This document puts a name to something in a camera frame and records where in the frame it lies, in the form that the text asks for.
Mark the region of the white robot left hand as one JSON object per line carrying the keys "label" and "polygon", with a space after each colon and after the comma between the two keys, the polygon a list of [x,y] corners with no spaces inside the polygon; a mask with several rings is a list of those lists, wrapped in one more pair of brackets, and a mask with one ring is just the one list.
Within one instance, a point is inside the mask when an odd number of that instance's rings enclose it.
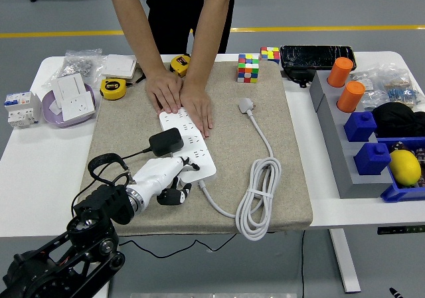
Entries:
{"label": "white robot left hand", "polygon": [[190,158],[166,157],[150,159],[133,176],[133,182],[126,187],[126,192],[135,198],[137,211],[143,211],[153,196],[159,196],[178,176],[185,165],[198,171],[200,167]]}

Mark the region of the person's right hand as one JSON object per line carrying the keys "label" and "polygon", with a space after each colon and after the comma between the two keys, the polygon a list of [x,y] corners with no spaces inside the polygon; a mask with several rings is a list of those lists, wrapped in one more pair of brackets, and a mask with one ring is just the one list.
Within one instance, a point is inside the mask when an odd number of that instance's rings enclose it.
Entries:
{"label": "person's right hand", "polygon": [[181,107],[182,79],[164,68],[145,74],[147,77],[145,91],[155,112],[177,113]]}

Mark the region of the person's left hand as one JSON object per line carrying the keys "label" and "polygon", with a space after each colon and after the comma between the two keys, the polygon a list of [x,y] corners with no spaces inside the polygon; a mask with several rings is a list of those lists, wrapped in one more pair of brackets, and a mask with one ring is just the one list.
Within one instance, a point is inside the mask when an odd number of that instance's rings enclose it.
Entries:
{"label": "person's left hand", "polygon": [[204,138],[210,137],[213,128],[212,103],[205,87],[192,82],[184,82],[180,91],[180,101],[189,117]]}

